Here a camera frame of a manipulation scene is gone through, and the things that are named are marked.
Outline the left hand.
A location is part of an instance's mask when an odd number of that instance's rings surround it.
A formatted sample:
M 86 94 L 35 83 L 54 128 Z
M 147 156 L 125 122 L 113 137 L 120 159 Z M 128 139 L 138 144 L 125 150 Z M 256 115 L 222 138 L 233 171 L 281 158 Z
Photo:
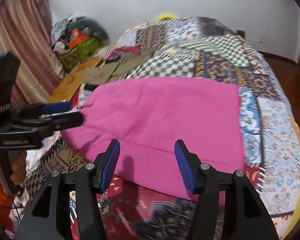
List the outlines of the left hand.
M 20 185 L 26 176 L 26 151 L 19 151 L 17 154 L 17 158 L 11 165 L 12 175 L 10 176 L 11 181 L 15 185 Z

